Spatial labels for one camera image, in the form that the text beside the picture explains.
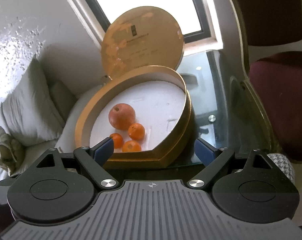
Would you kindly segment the orange tangerine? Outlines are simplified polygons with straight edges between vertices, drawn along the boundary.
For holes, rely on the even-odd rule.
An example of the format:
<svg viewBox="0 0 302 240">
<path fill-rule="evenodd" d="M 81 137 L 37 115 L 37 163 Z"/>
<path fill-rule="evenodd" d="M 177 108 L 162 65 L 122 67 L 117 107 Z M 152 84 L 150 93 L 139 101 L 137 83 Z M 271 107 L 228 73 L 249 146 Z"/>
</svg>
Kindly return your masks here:
<svg viewBox="0 0 302 240">
<path fill-rule="evenodd" d="M 120 135 L 118 133 L 112 133 L 110 135 L 110 138 L 112 139 L 112 141 L 114 143 L 114 149 L 122 148 L 122 146 L 124 144 L 122 135 Z"/>
<path fill-rule="evenodd" d="M 133 140 L 142 140 L 145 136 L 145 128 L 142 124 L 134 123 L 128 128 L 128 135 Z"/>
<path fill-rule="evenodd" d="M 141 150 L 140 143 L 134 140 L 126 141 L 122 146 L 122 152 L 140 152 Z"/>
</svg>

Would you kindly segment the window with dark frame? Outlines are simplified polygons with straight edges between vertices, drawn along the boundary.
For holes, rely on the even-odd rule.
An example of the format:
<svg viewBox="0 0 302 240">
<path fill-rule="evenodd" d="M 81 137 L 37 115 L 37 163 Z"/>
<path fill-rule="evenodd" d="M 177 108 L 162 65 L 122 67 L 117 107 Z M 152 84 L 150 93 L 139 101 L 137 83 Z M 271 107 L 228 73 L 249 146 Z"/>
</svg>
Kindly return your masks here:
<svg viewBox="0 0 302 240">
<path fill-rule="evenodd" d="M 185 41 L 184 54 L 223 48 L 213 0 L 67 0 L 89 36 L 101 46 L 108 28 L 124 13 L 140 9 L 143 17 L 153 9 L 172 16 Z"/>
</svg>

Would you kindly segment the gold gift box base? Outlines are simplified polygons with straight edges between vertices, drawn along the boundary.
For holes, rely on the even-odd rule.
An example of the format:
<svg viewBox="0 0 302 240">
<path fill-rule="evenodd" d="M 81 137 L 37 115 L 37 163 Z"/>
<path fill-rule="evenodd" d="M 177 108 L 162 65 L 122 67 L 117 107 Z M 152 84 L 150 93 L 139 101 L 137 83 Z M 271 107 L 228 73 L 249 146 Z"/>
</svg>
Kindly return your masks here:
<svg viewBox="0 0 302 240">
<path fill-rule="evenodd" d="M 116 95 L 148 81 L 170 82 L 185 92 L 185 107 L 181 117 L 169 135 L 152 150 L 122 152 L 121 149 L 114 149 L 104 164 L 104 168 L 163 168 L 171 164 L 190 139 L 194 127 L 194 112 L 184 79 L 173 69 L 163 66 L 145 66 L 134 69 L 101 88 L 91 98 L 78 118 L 74 134 L 76 147 L 90 146 L 91 130 L 97 116 Z"/>
</svg>

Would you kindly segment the red apple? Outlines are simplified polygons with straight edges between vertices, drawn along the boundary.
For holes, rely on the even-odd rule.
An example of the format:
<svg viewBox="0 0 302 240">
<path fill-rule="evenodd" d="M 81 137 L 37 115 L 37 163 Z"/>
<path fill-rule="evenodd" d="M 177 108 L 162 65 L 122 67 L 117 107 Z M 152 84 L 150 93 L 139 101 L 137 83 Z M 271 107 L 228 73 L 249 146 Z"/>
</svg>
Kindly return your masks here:
<svg viewBox="0 0 302 240">
<path fill-rule="evenodd" d="M 112 127 L 125 131 L 135 122 L 135 110 L 129 104 L 119 103 L 112 107 L 108 119 Z"/>
</svg>

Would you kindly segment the gold gift box lid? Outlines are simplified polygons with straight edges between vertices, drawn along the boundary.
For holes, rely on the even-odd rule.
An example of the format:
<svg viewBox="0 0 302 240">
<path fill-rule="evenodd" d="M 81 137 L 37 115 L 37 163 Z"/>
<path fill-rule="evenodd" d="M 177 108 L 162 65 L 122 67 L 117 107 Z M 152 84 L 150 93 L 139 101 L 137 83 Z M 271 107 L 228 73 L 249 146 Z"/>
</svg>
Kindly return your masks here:
<svg viewBox="0 0 302 240">
<path fill-rule="evenodd" d="M 112 80 L 135 68 L 164 66 L 176 70 L 184 55 L 184 35 L 167 11 L 151 6 L 130 9 L 107 29 L 102 66 Z"/>
</svg>

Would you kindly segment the maroon padded chair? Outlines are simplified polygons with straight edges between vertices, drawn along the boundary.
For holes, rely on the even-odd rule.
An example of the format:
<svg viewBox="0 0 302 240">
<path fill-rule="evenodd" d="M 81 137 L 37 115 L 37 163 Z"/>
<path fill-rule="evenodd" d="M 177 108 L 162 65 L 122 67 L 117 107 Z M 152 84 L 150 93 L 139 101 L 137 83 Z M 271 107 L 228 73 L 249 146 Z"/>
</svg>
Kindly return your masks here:
<svg viewBox="0 0 302 240">
<path fill-rule="evenodd" d="M 302 42 L 302 0 L 236 0 L 255 47 Z M 250 64 L 257 92 L 282 152 L 302 162 L 302 50 L 284 51 Z"/>
</svg>

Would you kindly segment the white foam insert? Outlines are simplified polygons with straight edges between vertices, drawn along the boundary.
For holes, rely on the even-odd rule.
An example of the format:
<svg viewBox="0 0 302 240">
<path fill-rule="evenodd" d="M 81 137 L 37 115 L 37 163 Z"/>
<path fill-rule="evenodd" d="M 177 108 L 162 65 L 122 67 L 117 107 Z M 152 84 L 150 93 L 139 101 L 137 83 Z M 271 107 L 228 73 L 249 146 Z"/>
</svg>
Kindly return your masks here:
<svg viewBox="0 0 302 240">
<path fill-rule="evenodd" d="M 166 81 L 148 81 L 126 89 L 116 95 L 99 113 L 91 130 L 90 146 L 119 133 L 124 141 L 131 138 L 126 131 L 113 128 L 108 114 L 118 103 L 127 103 L 136 113 L 136 122 L 145 128 L 144 139 L 139 143 L 143 151 L 152 150 L 173 130 L 185 107 L 185 92 Z"/>
</svg>

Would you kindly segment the grey upright cushion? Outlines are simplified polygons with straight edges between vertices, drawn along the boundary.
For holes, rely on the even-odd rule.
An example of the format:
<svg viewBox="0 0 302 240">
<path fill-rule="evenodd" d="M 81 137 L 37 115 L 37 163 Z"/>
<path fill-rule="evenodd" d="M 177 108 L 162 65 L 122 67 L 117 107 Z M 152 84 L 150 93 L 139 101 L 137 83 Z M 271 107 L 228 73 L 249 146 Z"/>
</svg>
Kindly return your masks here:
<svg viewBox="0 0 302 240">
<path fill-rule="evenodd" d="M 24 146 L 58 139 L 65 122 L 56 109 L 39 61 L 33 58 L 0 105 L 0 126 Z"/>
</svg>

